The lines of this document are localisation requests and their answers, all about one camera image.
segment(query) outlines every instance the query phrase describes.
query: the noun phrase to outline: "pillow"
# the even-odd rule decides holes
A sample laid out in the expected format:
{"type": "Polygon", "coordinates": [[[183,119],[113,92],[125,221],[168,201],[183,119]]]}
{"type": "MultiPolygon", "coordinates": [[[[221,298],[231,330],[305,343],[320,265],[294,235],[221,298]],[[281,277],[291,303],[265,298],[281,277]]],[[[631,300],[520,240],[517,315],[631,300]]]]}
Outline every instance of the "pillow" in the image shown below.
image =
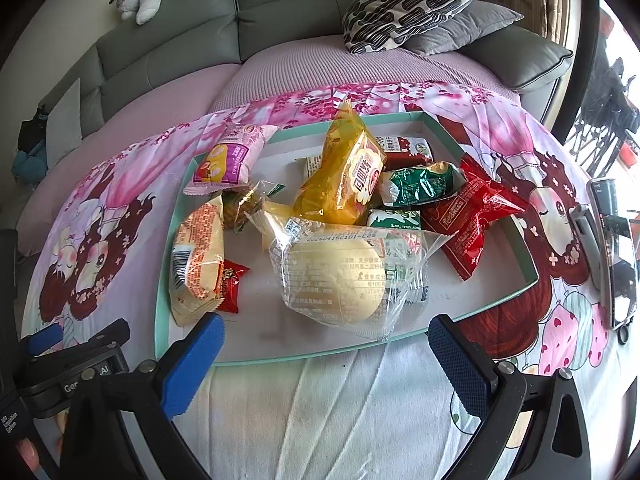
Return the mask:
{"type": "Polygon", "coordinates": [[[82,143],[79,79],[76,79],[49,113],[46,142],[49,170],[82,143]]]}
{"type": "Polygon", "coordinates": [[[487,67],[508,88],[526,94],[569,70],[574,53],[535,32],[509,25],[459,50],[487,67]]]}
{"type": "Polygon", "coordinates": [[[522,18],[522,14],[507,7],[473,1],[439,27],[412,36],[402,47],[420,56],[450,52],[522,18]]]}
{"type": "Polygon", "coordinates": [[[342,20],[352,54],[389,50],[446,22],[472,0],[355,0],[342,20]]]}

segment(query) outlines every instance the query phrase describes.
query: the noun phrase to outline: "wall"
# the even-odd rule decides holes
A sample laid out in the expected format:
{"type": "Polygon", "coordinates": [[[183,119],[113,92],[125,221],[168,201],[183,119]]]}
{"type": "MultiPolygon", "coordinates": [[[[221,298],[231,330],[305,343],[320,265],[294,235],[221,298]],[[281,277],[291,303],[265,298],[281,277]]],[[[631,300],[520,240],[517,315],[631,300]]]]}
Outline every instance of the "wall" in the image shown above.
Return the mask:
{"type": "Polygon", "coordinates": [[[109,0],[47,0],[0,70],[0,204],[12,194],[20,123],[95,40],[119,22],[109,0]]]}

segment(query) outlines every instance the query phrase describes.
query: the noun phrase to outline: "barcode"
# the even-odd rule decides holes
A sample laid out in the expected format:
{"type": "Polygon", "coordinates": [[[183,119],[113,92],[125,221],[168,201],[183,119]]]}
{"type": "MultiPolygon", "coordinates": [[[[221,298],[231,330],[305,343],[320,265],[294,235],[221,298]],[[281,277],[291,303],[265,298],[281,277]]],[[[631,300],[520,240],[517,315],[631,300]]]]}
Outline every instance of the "barcode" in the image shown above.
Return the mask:
{"type": "Polygon", "coordinates": [[[187,265],[189,263],[189,256],[191,256],[191,250],[176,251],[175,249],[171,253],[172,268],[174,270],[174,286],[175,290],[184,286],[187,274],[187,265]]]}

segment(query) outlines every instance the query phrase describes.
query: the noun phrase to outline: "green snack package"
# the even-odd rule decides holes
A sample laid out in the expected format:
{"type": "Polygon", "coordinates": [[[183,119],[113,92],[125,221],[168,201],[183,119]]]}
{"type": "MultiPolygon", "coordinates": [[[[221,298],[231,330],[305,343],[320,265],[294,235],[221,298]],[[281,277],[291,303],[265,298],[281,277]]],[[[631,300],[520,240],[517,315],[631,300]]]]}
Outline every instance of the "green snack package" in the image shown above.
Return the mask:
{"type": "Polygon", "coordinates": [[[385,206],[408,207],[452,196],[465,183],[466,179],[453,164],[434,162],[383,172],[378,191],[385,206]]]}
{"type": "Polygon", "coordinates": [[[419,211],[399,211],[394,209],[372,209],[367,218],[370,227],[384,229],[414,229],[419,231],[419,211]]]}

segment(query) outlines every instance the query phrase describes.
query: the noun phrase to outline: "metal bolt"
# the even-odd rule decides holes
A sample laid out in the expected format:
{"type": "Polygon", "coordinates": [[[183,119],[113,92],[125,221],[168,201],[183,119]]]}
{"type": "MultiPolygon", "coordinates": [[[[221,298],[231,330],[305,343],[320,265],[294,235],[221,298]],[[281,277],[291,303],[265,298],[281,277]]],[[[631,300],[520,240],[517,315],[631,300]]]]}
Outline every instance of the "metal bolt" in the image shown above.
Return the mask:
{"type": "Polygon", "coordinates": [[[82,370],[80,377],[83,381],[90,381],[95,376],[95,370],[93,368],[87,368],[86,370],[82,370]]]}
{"type": "Polygon", "coordinates": [[[500,361],[498,363],[498,370],[500,370],[503,374],[513,374],[516,371],[516,367],[513,366],[513,363],[509,361],[500,361]]]}
{"type": "Polygon", "coordinates": [[[572,379],[574,376],[574,374],[572,373],[571,370],[569,370],[569,368],[560,368],[558,370],[558,375],[563,379],[566,379],[567,381],[572,379]]]}
{"type": "Polygon", "coordinates": [[[140,370],[143,374],[148,374],[149,372],[153,372],[156,369],[156,362],[153,359],[147,359],[142,361],[138,365],[138,370],[140,370]]]}

